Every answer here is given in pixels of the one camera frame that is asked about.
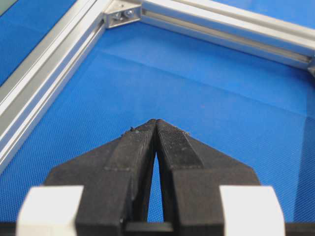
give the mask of blue mat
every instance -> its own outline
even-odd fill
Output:
[[[23,144],[0,176],[0,220],[52,167],[150,118],[252,166],[286,221],[315,220],[310,75],[142,23],[105,33]],[[163,217],[155,164],[149,221]]]
[[[18,0],[0,16],[0,86],[75,0]]]

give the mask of blue surface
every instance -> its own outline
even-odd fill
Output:
[[[23,144],[0,177],[0,220],[16,219],[53,166],[150,118],[252,166],[274,187],[286,221],[315,220],[310,75],[142,23],[105,33]],[[148,220],[160,221],[154,170]]]
[[[18,0],[0,16],[0,86],[75,0]]]

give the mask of metal rail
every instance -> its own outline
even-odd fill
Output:
[[[0,16],[9,9],[17,0],[3,0],[0,1]]]
[[[79,0],[0,88],[0,173],[105,30],[111,0]]]
[[[142,21],[310,70],[315,30],[210,0],[143,0]]]

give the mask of black plastic part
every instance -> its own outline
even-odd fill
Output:
[[[79,236],[120,236],[128,220],[147,219],[156,121],[55,167],[45,185],[83,185]]]
[[[223,235],[220,185],[260,185],[252,168],[157,121],[164,219],[181,236]]]
[[[155,153],[163,223],[147,223]],[[45,185],[83,185],[79,236],[223,236],[220,185],[260,185],[252,168],[152,119],[55,167]],[[15,223],[1,223],[13,236]],[[315,224],[286,224],[287,236],[315,236]]]

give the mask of white block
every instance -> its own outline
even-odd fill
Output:
[[[220,186],[225,236],[285,236],[284,216],[270,186]]]
[[[76,236],[83,186],[33,187],[17,220],[16,236]]]

